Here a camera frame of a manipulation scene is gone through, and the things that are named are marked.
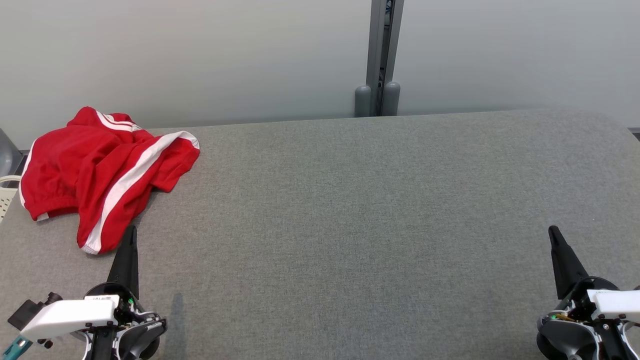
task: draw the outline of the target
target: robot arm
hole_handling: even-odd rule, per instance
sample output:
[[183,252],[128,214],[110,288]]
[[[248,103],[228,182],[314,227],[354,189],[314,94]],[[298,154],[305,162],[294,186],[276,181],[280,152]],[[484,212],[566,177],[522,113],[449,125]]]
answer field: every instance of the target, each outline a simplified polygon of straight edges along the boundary
[[166,319],[145,311],[138,300],[136,228],[127,228],[107,282],[81,300],[63,300],[55,293],[38,304],[27,300],[9,323],[20,336],[3,354],[5,360],[17,359],[33,343],[51,348],[52,338],[67,333],[85,341],[83,360],[150,358],[166,332]]
[[550,360],[640,360],[627,341],[640,322],[640,291],[589,276],[556,226],[549,237],[561,301],[538,320],[540,352]]

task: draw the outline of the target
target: white stripe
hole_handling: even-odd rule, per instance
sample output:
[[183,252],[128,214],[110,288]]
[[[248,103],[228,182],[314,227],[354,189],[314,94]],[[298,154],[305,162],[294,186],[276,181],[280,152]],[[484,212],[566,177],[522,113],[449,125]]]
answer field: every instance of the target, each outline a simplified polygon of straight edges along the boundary
[[99,111],[96,111],[95,113],[96,115],[98,115],[98,119],[100,119],[100,122],[102,123],[102,125],[112,130],[122,130],[122,131],[128,131],[128,132],[142,130],[140,126],[137,126],[132,122],[116,121],[113,119],[112,115],[105,115]]
[[[31,150],[29,150],[29,155],[27,155],[27,161],[24,162],[24,168],[22,169],[22,177],[24,178],[24,176],[27,174],[27,168],[29,167],[29,163],[31,162],[31,155],[33,154],[33,147],[36,145],[36,140],[33,140],[33,143],[31,144]],[[24,196],[22,196],[22,181],[18,184],[18,193],[20,194],[20,203],[22,204],[23,208],[27,208],[24,205]]]
[[100,114],[102,114],[102,116],[104,116],[104,117],[107,119],[107,121],[108,121],[108,122],[110,122],[110,123],[112,123],[113,125],[119,125],[119,124],[122,124],[122,125],[129,125],[129,126],[131,126],[131,127],[133,128],[133,131],[142,130],[142,127],[140,127],[140,126],[138,126],[138,125],[136,125],[136,124],[132,123],[131,121],[116,121],[116,120],[113,118],[113,115],[105,115],[105,114],[103,114],[103,113],[100,113]]
[[97,254],[102,248],[100,243],[100,235],[102,234],[102,228],[104,222],[107,220],[111,210],[120,202],[120,199],[124,194],[147,172],[147,170],[153,165],[160,157],[160,154],[165,150],[175,139],[183,138],[191,141],[191,144],[196,149],[200,148],[198,140],[186,131],[179,131],[177,133],[161,136],[149,148],[144,150],[140,155],[140,158],[129,171],[127,171],[116,183],[111,187],[107,193],[107,197],[104,199],[104,206],[102,207],[102,214],[95,224],[89,237],[87,237],[86,243],[82,249],[90,254]]

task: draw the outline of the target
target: white wall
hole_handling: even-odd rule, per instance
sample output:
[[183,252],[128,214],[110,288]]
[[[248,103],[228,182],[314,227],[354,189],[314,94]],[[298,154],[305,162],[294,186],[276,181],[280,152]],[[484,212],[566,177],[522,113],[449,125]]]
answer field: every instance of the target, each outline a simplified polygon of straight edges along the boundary
[[353,116],[371,0],[3,1],[0,127],[20,149],[82,106],[143,127]]
[[399,115],[538,106],[640,127],[640,1],[404,0]]

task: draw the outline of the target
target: gray table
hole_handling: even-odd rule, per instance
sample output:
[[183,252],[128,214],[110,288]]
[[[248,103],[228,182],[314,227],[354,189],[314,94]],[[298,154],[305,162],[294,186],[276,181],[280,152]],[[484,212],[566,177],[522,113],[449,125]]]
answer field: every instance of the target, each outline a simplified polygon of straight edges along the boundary
[[[174,129],[159,129],[157,134]],[[593,275],[640,283],[640,143],[604,116],[502,111],[188,129],[202,153],[136,219],[154,359],[542,359],[547,227]],[[0,314],[78,298],[113,255],[78,217],[0,225]],[[17,332],[0,325],[4,344]],[[25,359],[79,359],[68,337]]]

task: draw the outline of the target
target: gray container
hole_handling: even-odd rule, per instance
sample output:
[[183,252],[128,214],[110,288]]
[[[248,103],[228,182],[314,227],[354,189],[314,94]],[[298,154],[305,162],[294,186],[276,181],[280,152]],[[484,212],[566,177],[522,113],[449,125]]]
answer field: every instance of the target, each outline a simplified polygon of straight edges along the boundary
[[21,160],[22,154],[18,151],[18,148],[0,129],[0,176],[14,175]]

